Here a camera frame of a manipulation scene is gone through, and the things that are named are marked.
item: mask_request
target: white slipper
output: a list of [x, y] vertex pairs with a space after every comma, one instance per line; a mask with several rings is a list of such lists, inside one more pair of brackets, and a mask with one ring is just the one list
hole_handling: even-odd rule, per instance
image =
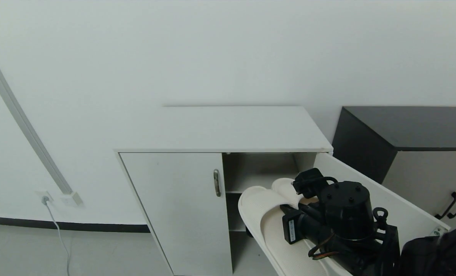
[[[309, 202], [316, 202], [318, 199], [316, 197], [312, 199], [305, 199], [302, 194], [296, 194], [296, 191], [294, 190], [294, 187], [292, 185], [294, 179], [291, 178], [279, 178], [276, 179], [274, 182], [272, 182], [272, 187], [271, 189], [274, 192], [277, 192], [281, 196], [283, 196], [287, 201], [291, 202], [291, 206], [294, 208], [298, 209], [298, 203], [304, 203], [307, 204]], [[313, 248], [315, 244], [313, 244], [309, 240], [303, 240], [308, 248]], [[332, 258], [324, 258], [320, 260], [319, 262], [323, 262], [323, 264], [328, 268], [329, 271], [333, 271], [336, 275], [340, 276], [348, 276], [350, 273], [345, 270], [342, 266], [337, 264]]]
[[291, 204], [280, 194], [264, 187], [245, 190], [238, 211], [246, 227], [265, 253], [279, 276], [349, 276], [336, 274], [324, 262], [308, 258], [310, 247], [304, 241], [290, 245], [284, 239], [281, 204]]

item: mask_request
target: black cabinet top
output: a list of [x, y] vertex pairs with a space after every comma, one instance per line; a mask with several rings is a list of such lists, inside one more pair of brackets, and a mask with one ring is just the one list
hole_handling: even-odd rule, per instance
[[456, 107], [343, 107], [398, 150], [456, 150]]

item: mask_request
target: gray floor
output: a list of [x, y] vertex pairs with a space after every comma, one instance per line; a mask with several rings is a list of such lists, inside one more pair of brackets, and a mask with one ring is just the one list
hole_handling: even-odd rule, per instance
[[[62, 231], [71, 276], [167, 276], [151, 234]], [[0, 276], [66, 276], [57, 230], [0, 225]]]

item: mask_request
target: black motor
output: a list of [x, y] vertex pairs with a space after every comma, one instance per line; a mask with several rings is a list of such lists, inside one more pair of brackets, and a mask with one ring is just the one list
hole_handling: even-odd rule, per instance
[[280, 206], [288, 243], [309, 239], [317, 245], [309, 250], [309, 257], [331, 257], [354, 276], [398, 275], [397, 228], [386, 223], [386, 209], [378, 207], [371, 211], [366, 187], [358, 182], [324, 177], [317, 168], [298, 174], [293, 187], [307, 199], [316, 196], [318, 202], [300, 203], [298, 209]]

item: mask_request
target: white cord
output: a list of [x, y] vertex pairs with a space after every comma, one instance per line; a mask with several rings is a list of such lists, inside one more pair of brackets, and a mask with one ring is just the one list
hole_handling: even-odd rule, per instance
[[49, 211], [49, 214], [51, 215], [52, 221], [54, 222], [54, 225], [56, 225], [56, 228], [58, 229], [58, 236], [61, 241], [61, 244], [63, 245], [65, 251], [66, 251], [66, 274], [67, 276], [70, 276], [70, 254], [68, 253], [68, 250], [66, 249], [65, 243], [63, 243], [63, 239], [61, 238], [61, 232], [59, 230], [59, 226], [56, 223], [56, 220], [54, 220], [54, 217], [52, 216], [51, 209], [48, 206], [48, 201], [49, 197], [43, 196], [42, 203], [46, 206], [46, 208]]

